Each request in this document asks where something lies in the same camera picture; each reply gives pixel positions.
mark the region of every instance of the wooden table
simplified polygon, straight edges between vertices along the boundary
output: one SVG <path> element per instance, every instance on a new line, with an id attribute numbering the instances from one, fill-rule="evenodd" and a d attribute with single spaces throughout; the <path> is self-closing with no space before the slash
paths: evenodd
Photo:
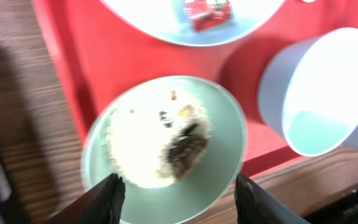
<path id="1" fill-rule="evenodd" d="M 81 143 L 29 0 L 0 0 L 0 154 L 34 223 L 83 194 Z M 340 148 L 256 181 L 304 215 L 358 189 L 358 151 Z M 189 223 L 236 218 L 230 190 Z"/>

